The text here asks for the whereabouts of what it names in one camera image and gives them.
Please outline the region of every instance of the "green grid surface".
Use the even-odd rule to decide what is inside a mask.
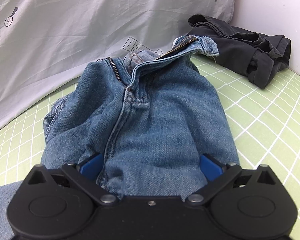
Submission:
[[[283,70],[262,90],[213,59],[194,55],[192,62],[218,92],[241,166],[270,165],[295,201],[299,215],[291,237],[300,240],[300,76]],[[48,95],[0,130],[0,186],[24,179],[40,163],[43,118],[76,86]]]

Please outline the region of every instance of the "black fabric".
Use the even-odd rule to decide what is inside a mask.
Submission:
[[[193,29],[188,35],[208,36],[218,46],[215,60],[251,83],[265,88],[275,74],[289,66],[291,40],[283,35],[268,36],[254,33],[203,15],[188,20]]]

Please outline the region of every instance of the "jeans pocket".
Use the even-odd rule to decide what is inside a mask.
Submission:
[[[47,115],[44,117],[43,119],[43,132],[44,132],[44,138],[46,140],[47,143],[47,138],[48,135],[51,131],[51,128],[53,127],[53,124],[55,123],[55,121],[57,120],[59,114],[61,113],[62,109],[64,108],[65,104],[66,104],[66,100],[69,97],[70,94],[57,99],[52,107],[51,107],[51,111],[49,113],[47,113]]]

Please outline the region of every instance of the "wall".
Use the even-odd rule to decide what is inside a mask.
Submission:
[[[231,24],[291,39],[290,68],[300,74],[300,0],[235,0]]]

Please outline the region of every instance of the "blue denim jeans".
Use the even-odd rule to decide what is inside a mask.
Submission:
[[[210,38],[182,36],[161,57],[142,50],[124,60],[89,63],[76,90],[56,101],[44,119],[41,162],[55,169],[102,153],[97,184],[119,198],[183,199],[207,183],[201,154],[238,163],[217,92],[190,61],[194,52],[218,55]],[[16,188],[0,188],[6,199],[0,201],[0,239],[11,236],[4,211]]]

